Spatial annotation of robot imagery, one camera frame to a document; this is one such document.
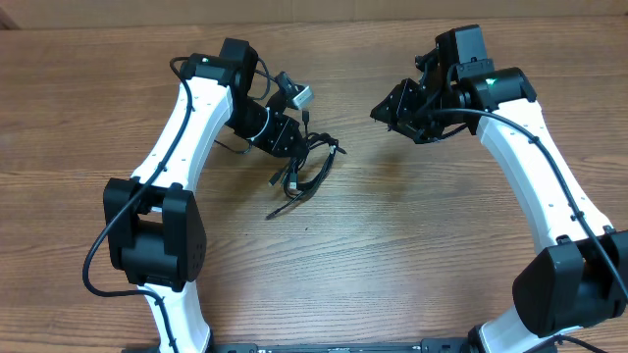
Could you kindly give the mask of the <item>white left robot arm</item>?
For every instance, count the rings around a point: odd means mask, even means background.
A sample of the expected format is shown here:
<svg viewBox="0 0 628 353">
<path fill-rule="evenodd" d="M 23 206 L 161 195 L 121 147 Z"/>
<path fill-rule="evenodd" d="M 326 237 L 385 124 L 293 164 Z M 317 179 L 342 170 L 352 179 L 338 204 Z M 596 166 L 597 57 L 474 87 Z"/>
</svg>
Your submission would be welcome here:
<svg viewBox="0 0 628 353">
<path fill-rule="evenodd" d="M 279 158 L 302 157 L 305 139 L 285 110 L 304 110 L 313 92 L 287 73 L 270 76 L 279 90 L 266 104 L 248 91 L 262 60 L 245 40 L 228 38 L 219 55 L 176 57 L 176 106 L 158 141 L 128 179 L 112 178 L 103 193 L 104 229 L 113 267 L 151 304 L 159 352 L 207 352 L 212 332 L 196 280 L 207 238 L 195 190 L 220 130 Z"/>
</svg>

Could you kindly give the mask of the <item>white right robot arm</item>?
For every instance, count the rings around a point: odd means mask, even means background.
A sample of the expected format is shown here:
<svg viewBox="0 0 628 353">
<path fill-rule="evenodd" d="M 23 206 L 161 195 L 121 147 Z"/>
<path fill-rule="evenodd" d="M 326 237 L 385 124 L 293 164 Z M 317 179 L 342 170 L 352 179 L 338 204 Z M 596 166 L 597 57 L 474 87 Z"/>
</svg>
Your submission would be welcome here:
<svg viewBox="0 0 628 353">
<path fill-rule="evenodd" d="M 476 135 L 501 167 L 534 239 L 535 258 L 512 284 L 513 304 L 473 328 L 467 352 L 551 351 L 570 332 L 627 309 L 627 235 L 586 195 L 554 144 L 536 92 L 517 68 L 489 60 L 444 69 L 420 63 L 372 109 L 417 144 L 462 130 Z"/>
</svg>

